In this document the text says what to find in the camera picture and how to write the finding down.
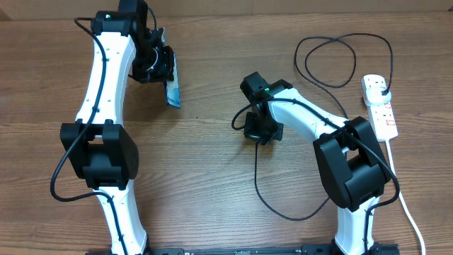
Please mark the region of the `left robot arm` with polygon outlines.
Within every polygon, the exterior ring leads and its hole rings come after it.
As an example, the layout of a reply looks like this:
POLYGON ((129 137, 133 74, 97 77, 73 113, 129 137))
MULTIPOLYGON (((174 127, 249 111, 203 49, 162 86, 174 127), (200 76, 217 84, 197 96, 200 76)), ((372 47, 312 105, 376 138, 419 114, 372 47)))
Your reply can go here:
POLYGON ((149 28, 153 14, 145 1, 121 0, 116 11, 98 11, 84 28, 93 38, 93 64, 83 104, 74 122, 64 123, 65 149, 51 181, 55 184, 66 161, 98 198, 111 236, 108 254, 151 254, 134 195, 139 150, 124 128, 123 107, 128 79, 162 83, 166 103, 181 107, 177 60, 167 44, 166 30, 149 28))

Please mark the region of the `Samsung Galaxy smartphone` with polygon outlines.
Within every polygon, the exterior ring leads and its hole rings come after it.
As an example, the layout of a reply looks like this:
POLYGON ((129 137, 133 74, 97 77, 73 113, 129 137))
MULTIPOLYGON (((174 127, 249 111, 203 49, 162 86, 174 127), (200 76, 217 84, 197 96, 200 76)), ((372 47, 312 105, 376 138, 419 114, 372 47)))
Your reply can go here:
POLYGON ((173 55, 173 61, 173 81, 166 81, 164 83, 164 87, 166 89, 166 103, 175 108, 181 108, 176 55, 173 55))

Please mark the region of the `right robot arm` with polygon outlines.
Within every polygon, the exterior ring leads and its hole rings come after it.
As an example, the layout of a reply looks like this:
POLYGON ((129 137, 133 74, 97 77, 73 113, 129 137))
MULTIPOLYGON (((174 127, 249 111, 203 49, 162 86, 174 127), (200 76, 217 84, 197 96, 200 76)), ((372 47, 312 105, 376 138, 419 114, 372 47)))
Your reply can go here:
POLYGON ((372 238, 374 209, 391 173, 370 123, 332 115, 307 101, 285 80, 269 84, 257 72, 240 89, 249 101, 246 138, 266 145, 281 140, 284 126, 312 143, 321 182, 338 207, 330 254, 392 254, 372 238))

